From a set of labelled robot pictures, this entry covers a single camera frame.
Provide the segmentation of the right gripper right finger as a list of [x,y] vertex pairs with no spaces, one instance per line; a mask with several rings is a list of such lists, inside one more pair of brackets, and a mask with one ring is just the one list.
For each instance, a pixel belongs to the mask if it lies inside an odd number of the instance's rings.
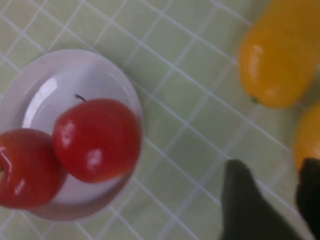
[[320,160],[305,158],[296,191],[298,210],[311,232],[320,231]]

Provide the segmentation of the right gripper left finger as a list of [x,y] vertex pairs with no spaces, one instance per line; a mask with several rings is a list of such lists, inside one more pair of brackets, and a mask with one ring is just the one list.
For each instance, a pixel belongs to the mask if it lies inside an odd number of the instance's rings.
[[238,159],[225,164],[221,193],[222,240],[301,240],[263,197],[249,168]]

